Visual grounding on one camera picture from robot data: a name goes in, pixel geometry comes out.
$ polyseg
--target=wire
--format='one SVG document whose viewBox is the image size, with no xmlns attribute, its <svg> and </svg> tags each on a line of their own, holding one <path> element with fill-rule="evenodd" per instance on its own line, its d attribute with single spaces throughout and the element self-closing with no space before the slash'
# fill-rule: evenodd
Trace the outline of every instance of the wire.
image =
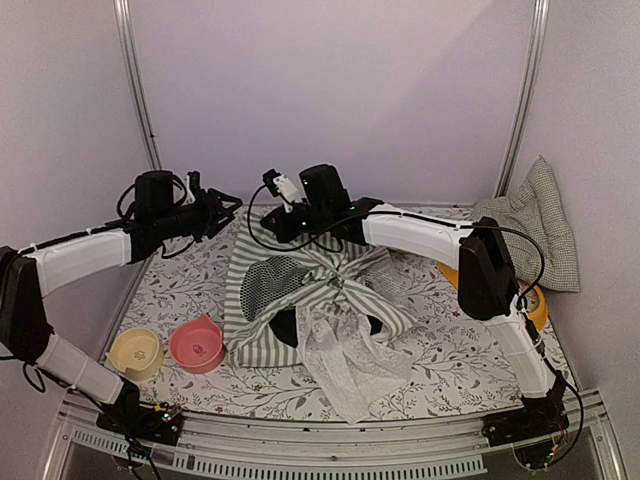
<svg viewBox="0 0 640 480">
<path fill-rule="evenodd" d="M 118 199 L 118 202 L 116 203 L 116 213 L 118 214 L 118 217 L 120 217 L 122 220 L 130 220 L 131 219 L 131 215 L 133 215 L 133 208 L 135 205 L 135 202 L 131 202 L 129 204 L 129 207 L 127 208 L 126 213 L 122 212 L 122 202 L 124 202 L 124 199 L 127 198 L 127 195 L 129 195 L 129 193 L 131 193 L 131 191 L 135 188 L 135 183 L 133 185 L 130 185 L 122 195 L 120 195 L 120 198 Z"/>
<path fill-rule="evenodd" d="M 496 231 L 499 231 L 499 232 L 511 233 L 511 234 L 514 234 L 514 235 L 518 235 L 518 236 L 524 238 L 525 240 L 527 240 L 529 243 L 531 243 L 535 247 L 535 249 L 538 251 L 538 255 L 540 256 L 540 270 L 539 270 L 538 275 L 536 276 L 535 280 L 527 288 L 525 288 L 524 291 L 518 296 L 518 299 L 516 301 L 516 307 L 519 310 L 521 310 L 523 307 L 526 309 L 526 305 L 527 305 L 526 296 L 529 294 L 529 292 L 531 292 L 539 284 L 540 280 L 542 279 L 542 276 L 544 275 L 544 269 L 545 269 L 544 252 L 542 251 L 542 248 L 540 248 L 540 245 L 538 245 L 538 243 L 533 238 L 531 238 L 531 236 L 527 235 L 524 232 L 520 232 L 519 230 L 515 230 L 515 229 L 509 228 L 509 227 L 501 227 L 501 226 L 494 226 L 494 225 L 477 225 L 477 224 L 458 225 L 458 224 L 450 222 L 450 221 L 434 219 L 434 218 L 429 218 L 429 217 L 423 217 L 422 215 L 418 215 L 418 214 L 411 213 L 411 212 L 377 211 L 377 212 L 364 212 L 364 213 L 361 213 L 361 214 L 355 214 L 355 215 L 352 215 L 350 217 L 338 220 L 337 222 L 335 222 L 335 223 L 329 225 L 328 227 L 326 227 L 324 230 L 322 230 L 321 232 L 319 232 L 315 236 L 311 236 L 310 235 L 310 239 L 308 241 L 306 241 L 306 242 L 304 242 L 304 243 L 302 243 L 302 244 L 300 244 L 300 245 L 298 245 L 296 247 L 291 247 L 291 248 L 276 248 L 276 247 L 272 247 L 272 246 L 266 245 L 265 243 L 260 241 L 255 236 L 255 234 L 253 232 L 253 229 L 251 228 L 251 209 L 253 208 L 253 204 L 255 203 L 256 197 L 265 188 L 267 188 L 266 185 L 261 185 L 253 193 L 253 196 L 251 197 L 251 201 L 249 202 L 249 209 L 247 211 L 247 228 L 249 230 L 249 235 L 251 236 L 253 241 L 256 242 L 258 245 L 260 245 L 261 247 L 269 249 L 269 250 L 273 250 L 273 251 L 276 251 L 276 252 L 295 252 L 297 250 L 300 250 L 300 249 L 310 245 L 311 243 L 315 243 L 315 241 L 321 235 L 324 235 L 328 231 L 333 230 L 335 227 L 337 227 L 337 226 L 339 226 L 339 225 L 341 225 L 341 224 L 343 224 L 345 222 L 354 220 L 356 218 L 368 217 L 369 215 L 394 215 L 396 217 L 413 218 L 413 219 L 421 220 L 423 222 L 434 223 L 436 225 L 442 225 L 442 226 L 445 226 L 445 227 L 460 228 L 461 230 L 482 229 L 482 230 L 496 230 Z"/>
<path fill-rule="evenodd" d="M 149 462 L 149 466 L 151 467 L 151 470 L 153 471 L 153 474 L 155 475 L 157 480 L 162 480 L 160 478 L 160 472 L 158 471 L 158 468 L 156 467 L 155 462 L 153 461 L 153 459 L 151 458 L 151 449 L 148 447 L 145 447 L 144 445 L 142 445 L 140 443 L 140 441 L 135 438 L 133 435 L 131 435 L 126 427 L 124 427 L 119 421 L 117 421 L 112 415 L 111 413 L 106 410 L 101 404 L 100 402 L 98 402 L 97 400 L 95 400 L 93 397 L 91 397 L 89 394 L 83 392 L 82 390 L 78 390 L 76 388 L 71 387 L 70 385 L 66 384 L 65 382 L 63 382 L 62 380 L 60 380 L 58 377 L 56 377 L 55 375 L 53 375 L 52 373 L 49 373 L 47 371 L 42 371 L 40 372 L 40 369 L 36 366 L 34 367 L 34 371 L 36 372 L 36 377 L 38 379 L 38 382 L 40 383 L 40 385 L 36 384 L 28 375 L 28 370 L 27 370 L 27 366 L 29 364 L 28 363 L 23 363 L 22 364 L 22 373 L 24 375 L 24 378 L 27 380 L 27 382 L 29 383 L 29 385 L 31 385 L 37 392 L 39 393 L 45 393 L 46 392 L 46 385 L 44 383 L 44 379 L 42 378 L 42 375 L 44 375 L 45 377 L 47 377 L 48 379 L 50 379 L 51 381 L 53 381 L 54 383 L 58 384 L 59 386 L 61 386 L 62 388 L 68 389 L 68 390 L 74 390 L 76 392 L 78 392 L 80 395 L 82 395 L 83 397 L 85 397 L 87 400 L 89 400 L 93 405 L 95 405 L 98 410 L 100 410 L 103 414 L 105 414 L 109 420 L 111 420 L 111 422 L 120 430 L 120 432 L 122 433 L 122 435 L 124 435 L 124 439 L 126 440 L 126 442 L 129 444 L 129 448 L 127 449 L 127 457 L 129 458 L 129 472 L 137 479 L 137 480 L 143 480 L 142 477 L 140 477 L 138 475 L 138 473 L 134 470 L 133 468 L 133 458 L 131 456 L 132 453 L 135 453 L 136 455 L 146 458 L 147 461 Z"/>
<path fill-rule="evenodd" d="M 344 244 L 342 243 L 342 240 L 340 240 L 339 238 L 336 238 L 336 240 L 338 241 L 338 250 L 332 250 L 328 247 L 325 247 L 324 245 L 322 245 L 320 242 L 318 242 L 318 238 L 323 235 L 326 232 L 323 232 L 313 238 L 310 239 L 309 242 L 304 243 L 303 245 L 300 245 L 299 247 L 294 247 L 293 249 L 281 249 L 281 248 L 277 248 L 277 247 L 272 247 L 270 245 L 267 245 L 265 243 L 263 243 L 262 241 L 260 241 L 255 234 L 253 233 L 253 228 L 251 227 L 251 210 L 253 209 L 253 204 L 256 201 L 256 197 L 258 196 L 258 194 L 264 190 L 265 188 L 267 188 L 267 185 L 262 185 L 260 186 L 260 188 L 258 188 L 253 196 L 251 197 L 251 201 L 249 202 L 249 208 L 247 210 L 247 229 L 249 230 L 249 235 L 251 236 L 251 238 L 253 239 L 254 242 L 256 242 L 258 245 L 260 245 L 262 248 L 266 248 L 267 250 L 273 250 L 274 252 L 293 252 L 296 250 L 300 250 L 308 245 L 310 245 L 311 243 L 315 244 L 318 248 L 320 248 L 321 250 L 324 250 L 325 252 L 328 253 L 340 253 L 344 250 Z M 285 202 L 287 205 L 289 205 L 290 207 L 294 207 L 295 205 L 293 203 L 291 203 L 289 200 L 287 200 L 284 195 L 282 195 L 282 193 L 278 193 L 278 196 L 282 199 L 283 202 Z"/>
<path fill-rule="evenodd" d="M 180 206 L 182 206 L 182 204 L 187 200 L 187 187 L 185 186 L 184 182 L 180 179 L 180 177 L 178 177 L 177 175 L 173 174 L 173 178 L 171 179 L 171 183 L 173 185 L 175 185 L 176 187 L 178 187 L 180 190 L 182 190 L 182 197 L 180 197 L 180 199 L 175 202 L 175 204 L 173 205 L 174 208 L 178 208 Z M 118 217 L 120 217 L 121 220 L 125 220 L 125 221 L 129 221 L 131 220 L 131 217 L 133 216 L 133 211 L 136 207 L 136 202 L 135 200 L 133 202 L 131 202 L 129 204 L 129 206 L 127 207 L 127 211 L 123 212 L 122 211 L 122 202 L 124 202 L 124 199 L 127 198 L 127 195 L 129 195 L 131 193 L 131 191 L 136 187 L 135 183 L 133 185 L 130 185 L 123 193 L 122 195 L 120 195 L 120 198 L 118 199 L 118 202 L 116 203 L 116 212 L 118 214 Z"/>
<path fill-rule="evenodd" d="M 531 243 L 535 247 L 535 249 L 538 251 L 538 255 L 540 256 L 540 270 L 538 271 L 538 275 L 536 276 L 535 280 L 527 288 L 525 288 L 524 291 L 518 296 L 518 300 L 516 301 L 516 307 L 518 308 L 518 310 L 521 310 L 523 306 L 524 308 L 526 308 L 527 306 L 526 296 L 529 294 L 529 292 L 531 292 L 536 287 L 536 285 L 540 283 L 540 280 L 544 275 L 545 260 L 544 260 L 544 252 L 542 251 L 542 248 L 540 248 L 540 245 L 538 245 L 538 242 L 536 242 L 529 235 L 519 230 L 515 230 L 513 228 L 493 226 L 493 225 L 462 225 L 460 226 L 460 229 L 462 230 L 471 230 L 476 228 L 482 229 L 482 230 L 497 230 L 499 232 L 512 233 L 514 235 L 518 235 L 524 238 L 525 240 L 527 240 L 529 243 Z"/>
<path fill-rule="evenodd" d="M 24 375 L 25 380 L 29 385 L 33 387 L 33 389 L 38 393 L 45 393 L 47 391 L 47 387 L 44 384 L 44 380 L 42 379 L 42 375 L 40 374 L 40 370 L 37 367 L 33 367 L 33 371 L 36 373 L 36 378 L 38 379 L 39 385 L 33 381 L 33 379 L 29 376 L 29 371 L 27 370 L 27 366 L 29 364 L 24 362 L 22 364 L 22 375 Z"/>
<path fill-rule="evenodd" d="M 555 465 L 556 463 L 560 462 L 562 459 L 566 458 L 567 455 L 569 455 L 569 452 L 571 452 L 571 450 L 573 450 L 573 448 L 576 446 L 576 444 L 578 443 L 578 439 L 580 438 L 580 434 L 582 433 L 582 429 L 584 427 L 584 403 L 582 402 L 582 397 L 580 397 L 580 393 L 578 393 L 578 389 L 576 389 L 576 387 L 574 387 L 573 385 L 571 385 L 565 378 L 564 376 L 559 373 L 554 367 L 553 365 L 551 365 L 551 362 L 549 362 L 549 359 L 546 357 L 543 357 L 544 359 L 544 363 L 547 365 L 547 367 L 549 368 L 549 370 L 551 370 L 551 372 L 556 376 L 556 378 L 560 378 L 562 379 L 562 381 L 564 382 L 565 386 L 571 390 L 571 393 L 573 393 L 576 397 L 576 400 L 578 400 L 578 405 L 580 405 L 580 424 L 578 426 L 578 431 L 576 432 L 576 436 L 573 438 L 573 441 L 571 442 L 571 445 L 569 445 L 567 447 L 566 450 L 564 450 L 562 452 L 562 455 L 559 455 L 557 457 L 554 457 L 553 460 L 551 460 L 551 462 L 549 463 L 548 467 L 551 467 L 553 465 Z"/>
<path fill-rule="evenodd" d="M 191 240 L 191 242 L 189 242 L 189 244 L 187 244 L 186 247 L 181 248 L 177 252 L 170 253 L 169 255 L 167 255 L 167 246 L 163 243 L 162 244 L 162 254 L 160 255 L 160 258 L 162 258 L 163 260 L 169 260 L 171 258 L 177 257 L 178 255 L 181 255 L 184 252 L 186 252 L 187 250 L 189 250 L 193 246 L 194 243 L 196 243 L 196 241 L 195 240 Z"/>
<path fill-rule="evenodd" d="M 156 479 L 161 480 L 160 472 L 158 471 L 158 468 L 156 467 L 155 462 L 151 458 L 151 449 L 142 445 L 137 438 L 132 436 L 127 431 L 127 429 L 119 421 L 117 421 L 108 410 L 106 410 L 100 404 L 100 402 L 96 401 L 93 397 L 83 392 L 82 390 L 75 390 L 75 391 L 77 391 L 80 395 L 82 395 L 87 400 L 89 400 L 96 408 L 98 408 L 98 410 L 104 413 L 109 418 L 109 420 L 111 420 L 111 422 L 120 430 L 122 435 L 124 435 L 124 439 L 129 444 L 129 448 L 127 449 L 127 457 L 129 458 L 129 472 L 131 472 L 131 474 L 134 477 L 136 477 L 136 479 L 142 480 L 142 477 L 138 475 L 138 473 L 133 469 L 133 466 L 132 466 L 133 458 L 131 454 L 135 453 L 136 455 L 139 455 L 147 459 L 147 461 L 149 462 L 149 466 L 151 467 L 151 470 L 153 471 L 153 474 L 155 475 Z"/>
<path fill-rule="evenodd" d="M 342 243 L 342 240 L 340 240 L 339 238 L 336 238 L 335 240 L 337 240 L 339 245 L 338 250 L 331 250 L 330 248 L 325 247 L 320 242 L 316 241 L 315 238 L 314 238 L 313 244 L 316 245 L 319 249 L 324 250 L 325 252 L 340 253 L 344 250 L 344 244 Z"/>
</svg>

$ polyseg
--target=black mesh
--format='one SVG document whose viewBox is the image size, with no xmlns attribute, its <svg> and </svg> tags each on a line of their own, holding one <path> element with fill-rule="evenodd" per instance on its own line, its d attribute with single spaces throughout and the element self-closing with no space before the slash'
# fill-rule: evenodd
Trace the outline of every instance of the black mesh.
<svg viewBox="0 0 640 480">
<path fill-rule="evenodd" d="M 274 256 L 249 267 L 240 287 L 242 314 L 249 322 L 270 303 L 300 287 L 309 270 L 291 257 Z"/>
</svg>

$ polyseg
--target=floral pattern surface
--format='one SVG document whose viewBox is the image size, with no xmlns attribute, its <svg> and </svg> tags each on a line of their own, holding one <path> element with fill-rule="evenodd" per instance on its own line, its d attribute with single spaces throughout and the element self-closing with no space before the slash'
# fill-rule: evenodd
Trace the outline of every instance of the floral pattern surface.
<svg viewBox="0 0 640 480">
<path fill-rule="evenodd" d="M 424 214 L 465 219 L 463 208 L 422 207 Z M 285 420 L 339 421 L 302 365 L 241 368 L 226 362 L 204 375 L 182 370 L 168 353 L 171 334 L 185 322 L 208 313 L 224 323 L 224 286 L 234 240 L 246 210 L 212 240 L 165 260 L 157 255 L 139 286 L 120 332 L 133 327 L 154 330 L 165 348 L 159 373 L 139 384 L 148 402 L 180 403 L 186 409 L 222 415 Z M 168 252 L 185 245 L 172 242 Z M 413 355 L 411 382 L 371 406 L 372 420 L 441 417 L 518 405 L 515 375 L 498 343 L 480 323 L 459 309 L 456 290 L 433 260 L 392 252 L 409 286 L 414 328 L 392 346 Z M 551 325 L 543 332 L 547 357 L 567 378 L 570 371 Z"/>
</svg>

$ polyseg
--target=green checkered cushion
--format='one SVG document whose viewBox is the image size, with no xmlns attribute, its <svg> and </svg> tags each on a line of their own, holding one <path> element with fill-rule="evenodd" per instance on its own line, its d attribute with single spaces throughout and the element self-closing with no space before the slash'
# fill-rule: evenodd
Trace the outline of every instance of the green checkered cushion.
<svg viewBox="0 0 640 480">
<path fill-rule="evenodd" d="M 562 210 L 553 170 L 544 158 L 536 160 L 517 192 L 478 202 L 472 218 L 479 220 L 483 216 L 494 218 L 503 227 L 525 232 L 538 242 L 546 261 L 540 285 L 564 292 L 580 291 L 573 232 Z M 513 234 L 505 233 L 504 239 L 516 276 L 532 282 L 540 269 L 535 247 Z"/>
</svg>

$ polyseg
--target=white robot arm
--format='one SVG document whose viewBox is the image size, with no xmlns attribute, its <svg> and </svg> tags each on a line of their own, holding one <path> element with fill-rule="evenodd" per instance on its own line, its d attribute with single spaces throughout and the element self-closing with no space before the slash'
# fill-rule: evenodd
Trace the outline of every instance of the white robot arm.
<svg viewBox="0 0 640 480">
<path fill-rule="evenodd" d="M 547 364 L 544 342 L 526 315 L 526 303 L 521 304 L 523 295 L 500 232 L 509 229 L 490 218 L 477 223 L 452 221 L 404 211 L 372 198 L 352 202 L 330 165 L 311 167 L 300 173 L 300 179 L 307 199 L 294 203 L 287 198 L 300 195 L 291 193 L 295 186 L 287 177 L 275 170 L 263 175 L 265 187 L 282 198 L 283 205 L 260 223 L 279 242 L 290 242 L 302 233 L 331 232 L 340 240 L 403 250 L 459 271 L 461 309 L 482 322 L 499 342 L 522 393 L 523 409 L 485 417 L 484 433 L 491 444 L 568 426 L 562 404 L 566 384 Z"/>
<path fill-rule="evenodd" d="M 432 258 L 459 270 L 461 240 L 471 232 L 471 222 L 456 222 L 456 226 L 439 225 L 442 221 L 421 215 L 427 222 L 408 217 L 405 212 L 389 204 L 371 209 L 371 216 L 362 221 L 364 239 L 369 245 L 394 248 Z M 397 212 L 397 215 L 375 215 L 376 212 Z M 520 391 L 526 398 L 544 398 L 553 388 L 556 377 L 545 365 L 538 352 L 539 335 L 532 339 L 526 330 L 526 317 L 516 307 L 517 296 L 511 300 L 509 313 L 497 315 L 482 324 L 489 329 L 502 348 L 518 379 Z"/>
<path fill-rule="evenodd" d="M 201 189 L 197 172 L 189 174 L 187 184 L 171 172 L 147 172 L 125 192 L 135 189 L 135 199 L 126 213 L 120 209 L 124 195 L 118 202 L 119 220 L 20 251 L 0 248 L 0 342 L 13 357 L 38 366 L 52 379 L 99 402 L 106 412 L 106 428 L 173 444 L 180 426 L 176 411 L 165 415 L 167 408 L 156 412 L 141 407 L 134 384 L 54 332 L 42 299 L 93 273 L 142 261 L 164 248 L 165 240 L 192 237 L 192 242 L 200 242 L 205 236 L 212 238 L 242 205 L 222 192 Z M 175 186 L 182 190 L 177 200 Z"/>
</svg>

